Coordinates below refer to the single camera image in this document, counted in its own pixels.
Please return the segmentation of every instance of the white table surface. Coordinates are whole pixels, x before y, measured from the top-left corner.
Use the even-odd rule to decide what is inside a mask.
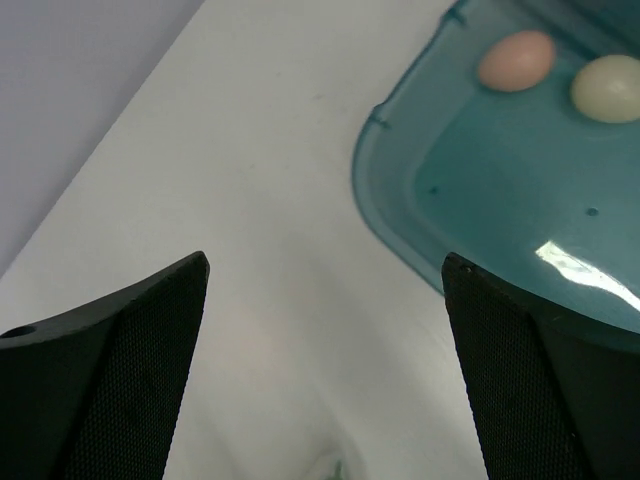
[[[0,281],[0,329],[194,250],[166,478],[486,478],[442,298],[367,230],[352,148],[447,0],[207,0]]]

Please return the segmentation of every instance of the white surface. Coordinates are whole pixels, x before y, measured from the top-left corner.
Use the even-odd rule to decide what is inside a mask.
[[[0,282],[8,329],[207,253],[166,478],[486,478],[442,298],[349,183],[446,3],[206,2]]]
[[[349,478],[342,466],[342,455],[339,452],[332,452],[320,457],[300,480],[349,480]]]
[[[0,276],[201,3],[0,1]]]

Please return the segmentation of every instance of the egg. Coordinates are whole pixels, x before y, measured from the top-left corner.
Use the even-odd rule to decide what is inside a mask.
[[[553,39],[546,33],[527,30],[503,38],[478,64],[478,80],[501,92],[518,92],[540,83],[556,58]]]
[[[587,64],[571,84],[571,100],[587,117],[604,123],[640,118],[640,61],[607,55]]]

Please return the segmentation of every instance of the pink egg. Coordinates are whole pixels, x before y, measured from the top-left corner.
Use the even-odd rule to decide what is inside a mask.
[[[478,80],[501,92],[518,92],[540,83],[549,74],[556,53],[552,38],[529,30],[503,38],[478,65]]]

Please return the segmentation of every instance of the blue plastic container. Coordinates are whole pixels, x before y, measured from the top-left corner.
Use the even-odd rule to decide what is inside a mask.
[[[371,229],[436,289],[447,253],[611,325],[640,332],[640,123],[580,115],[569,85],[602,55],[640,52],[640,2],[468,0],[375,107],[353,184]],[[536,87],[477,83],[501,38],[550,33]]]

